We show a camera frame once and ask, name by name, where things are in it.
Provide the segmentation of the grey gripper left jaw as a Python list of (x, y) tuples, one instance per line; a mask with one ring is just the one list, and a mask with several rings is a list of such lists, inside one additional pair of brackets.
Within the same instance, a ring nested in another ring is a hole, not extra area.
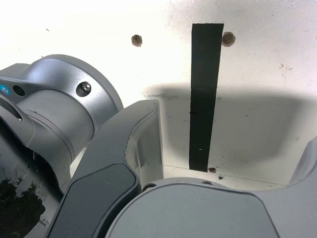
[(103, 238), (143, 187), (162, 178), (159, 101), (138, 101), (115, 114), (93, 137), (47, 237)]

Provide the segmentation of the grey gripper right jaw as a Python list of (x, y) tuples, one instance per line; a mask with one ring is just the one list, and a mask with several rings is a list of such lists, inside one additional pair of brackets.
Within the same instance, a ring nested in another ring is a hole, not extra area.
[(118, 214), (108, 238), (314, 238), (317, 141), (310, 141), (283, 188), (242, 191), (204, 183), (166, 183)]

